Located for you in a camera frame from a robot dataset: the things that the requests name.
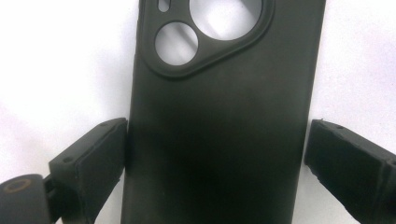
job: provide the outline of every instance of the white background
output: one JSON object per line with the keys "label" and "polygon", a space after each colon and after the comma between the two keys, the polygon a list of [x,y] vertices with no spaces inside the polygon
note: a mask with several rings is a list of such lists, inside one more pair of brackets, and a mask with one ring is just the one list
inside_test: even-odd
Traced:
{"label": "white background", "polygon": [[[310,111],[396,153],[396,2],[328,0]],[[0,182],[129,117],[137,1],[0,1]],[[120,223],[122,181],[96,223]],[[357,223],[302,166],[293,224]]]}

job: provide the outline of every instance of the black phone case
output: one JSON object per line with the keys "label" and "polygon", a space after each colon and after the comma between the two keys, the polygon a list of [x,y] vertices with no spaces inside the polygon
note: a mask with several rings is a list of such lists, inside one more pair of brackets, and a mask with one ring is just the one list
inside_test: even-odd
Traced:
{"label": "black phone case", "polygon": [[[325,0],[262,0],[247,35],[220,41],[188,0],[141,0],[122,223],[291,223]],[[187,64],[164,63],[155,36],[197,34]]]}

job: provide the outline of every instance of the white surface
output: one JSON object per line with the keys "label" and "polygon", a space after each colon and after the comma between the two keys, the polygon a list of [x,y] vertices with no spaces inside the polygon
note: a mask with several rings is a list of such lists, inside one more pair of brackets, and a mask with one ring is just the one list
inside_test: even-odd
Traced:
{"label": "white surface", "polygon": [[[396,153],[396,2],[328,0],[311,119]],[[0,182],[129,116],[137,1],[0,2]],[[97,219],[120,223],[118,184]],[[293,224],[357,223],[303,166]]]}

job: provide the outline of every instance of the matte black surface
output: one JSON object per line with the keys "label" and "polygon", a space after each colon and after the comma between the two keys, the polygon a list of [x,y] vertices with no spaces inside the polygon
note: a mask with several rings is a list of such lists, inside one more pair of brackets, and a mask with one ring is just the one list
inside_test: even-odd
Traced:
{"label": "matte black surface", "polygon": [[305,163],[361,223],[396,223],[396,156],[352,131],[314,120]]}
{"label": "matte black surface", "polygon": [[22,175],[0,185],[0,223],[51,223],[41,175]]}
{"label": "matte black surface", "polygon": [[[262,2],[252,32],[214,41],[189,1],[140,1],[122,223],[291,223],[325,1]],[[198,35],[182,66],[152,50],[170,21]]]}
{"label": "matte black surface", "polygon": [[50,201],[64,209],[64,223],[95,221],[124,168],[126,127],[126,119],[104,122],[49,163],[51,181],[46,184],[57,191]]}

